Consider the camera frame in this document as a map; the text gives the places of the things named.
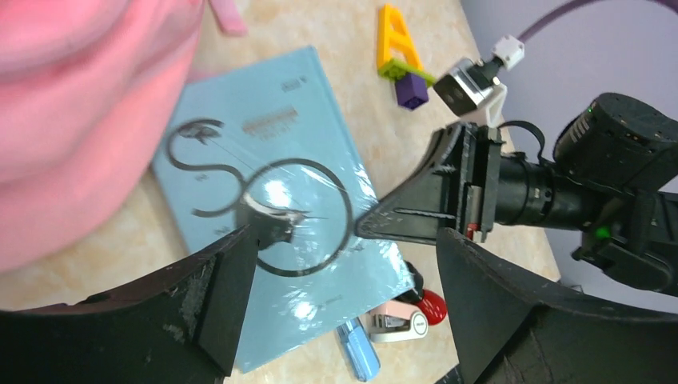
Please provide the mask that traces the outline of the red black stamp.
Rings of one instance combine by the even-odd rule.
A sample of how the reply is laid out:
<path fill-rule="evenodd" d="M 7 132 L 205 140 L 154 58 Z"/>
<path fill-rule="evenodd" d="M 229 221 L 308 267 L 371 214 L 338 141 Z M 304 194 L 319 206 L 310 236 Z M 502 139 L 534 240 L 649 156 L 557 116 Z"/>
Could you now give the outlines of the red black stamp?
<path fill-rule="evenodd" d="M 442 323 L 448 314 L 445 300 L 437 293 L 425 288 L 422 274 L 411 262 L 405 261 L 405 265 L 413 280 L 413 288 L 398 295 L 395 299 L 416 306 L 424 314 L 430 326 Z"/>

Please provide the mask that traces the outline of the light blue notebook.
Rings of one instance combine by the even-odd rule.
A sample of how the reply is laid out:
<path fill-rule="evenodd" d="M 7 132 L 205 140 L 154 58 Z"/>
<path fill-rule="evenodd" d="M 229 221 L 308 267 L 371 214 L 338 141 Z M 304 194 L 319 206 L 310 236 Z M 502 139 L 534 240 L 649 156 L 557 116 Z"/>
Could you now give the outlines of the light blue notebook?
<path fill-rule="evenodd" d="M 260 239 L 242 372 L 413 285 L 394 242 L 355 233 L 376 195 L 312 46 L 186 86 L 152 167 L 189 252 Z"/>

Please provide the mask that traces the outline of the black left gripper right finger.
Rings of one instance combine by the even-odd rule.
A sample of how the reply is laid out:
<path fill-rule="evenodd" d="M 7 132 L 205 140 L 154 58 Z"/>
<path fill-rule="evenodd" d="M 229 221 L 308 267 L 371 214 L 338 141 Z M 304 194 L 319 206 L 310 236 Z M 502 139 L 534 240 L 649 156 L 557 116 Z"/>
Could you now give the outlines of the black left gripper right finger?
<path fill-rule="evenodd" d="M 676 382 L 675 314 L 582 294 L 449 228 L 436 252 L 459 359 L 443 382 Z"/>

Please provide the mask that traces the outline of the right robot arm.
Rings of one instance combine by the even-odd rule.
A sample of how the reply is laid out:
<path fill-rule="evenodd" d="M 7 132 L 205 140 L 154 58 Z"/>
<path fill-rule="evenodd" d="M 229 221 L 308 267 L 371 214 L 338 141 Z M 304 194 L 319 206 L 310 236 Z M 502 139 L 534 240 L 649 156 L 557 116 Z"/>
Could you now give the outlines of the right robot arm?
<path fill-rule="evenodd" d="M 432 245 L 441 228 L 477 242 L 495 224 L 577 230 L 572 257 L 638 290 L 677 294 L 677 123 L 603 93 L 561 132 L 551 159 L 503 153 L 500 127 L 436 130 L 419 166 L 356 223 L 363 238 Z"/>

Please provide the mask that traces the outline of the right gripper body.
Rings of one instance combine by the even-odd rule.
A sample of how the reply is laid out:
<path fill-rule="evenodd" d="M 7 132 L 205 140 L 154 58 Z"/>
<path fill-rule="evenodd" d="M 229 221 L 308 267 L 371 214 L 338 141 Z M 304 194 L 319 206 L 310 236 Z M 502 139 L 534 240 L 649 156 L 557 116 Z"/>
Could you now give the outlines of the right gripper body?
<path fill-rule="evenodd" d="M 494 224 L 582 230 L 583 187 L 551 164 L 504 154 L 497 130 L 473 124 L 452 128 L 450 183 L 454 229 L 485 238 Z"/>

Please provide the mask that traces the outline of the pink student backpack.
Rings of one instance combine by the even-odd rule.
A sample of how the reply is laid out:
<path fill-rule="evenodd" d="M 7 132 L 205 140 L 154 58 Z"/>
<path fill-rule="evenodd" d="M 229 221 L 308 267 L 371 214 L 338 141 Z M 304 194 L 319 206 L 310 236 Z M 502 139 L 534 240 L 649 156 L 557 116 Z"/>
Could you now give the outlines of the pink student backpack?
<path fill-rule="evenodd" d="M 232 1 L 1 4 L 1 268 L 80 240 L 149 165 L 211 9 L 243 34 Z"/>

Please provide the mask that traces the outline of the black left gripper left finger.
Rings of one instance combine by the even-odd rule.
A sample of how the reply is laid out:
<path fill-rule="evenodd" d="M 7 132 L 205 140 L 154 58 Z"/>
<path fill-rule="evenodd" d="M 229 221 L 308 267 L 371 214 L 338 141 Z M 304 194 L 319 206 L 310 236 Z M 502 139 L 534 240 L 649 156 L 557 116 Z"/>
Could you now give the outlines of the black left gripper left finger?
<path fill-rule="evenodd" d="M 1 313 L 4 383 L 221 383 L 232 374 L 258 254 L 239 228 L 88 297 Z"/>

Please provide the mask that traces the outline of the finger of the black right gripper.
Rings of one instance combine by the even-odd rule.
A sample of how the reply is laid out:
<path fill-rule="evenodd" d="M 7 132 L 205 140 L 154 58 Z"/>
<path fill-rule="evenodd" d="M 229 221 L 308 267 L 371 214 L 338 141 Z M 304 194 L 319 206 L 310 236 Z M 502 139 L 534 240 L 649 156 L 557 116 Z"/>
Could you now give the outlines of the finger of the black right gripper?
<path fill-rule="evenodd" d="M 356 220 L 362 238 L 433 245 L 440 228 L 462 230 L 465 124 L 433 132 L 415 170 Z"/>

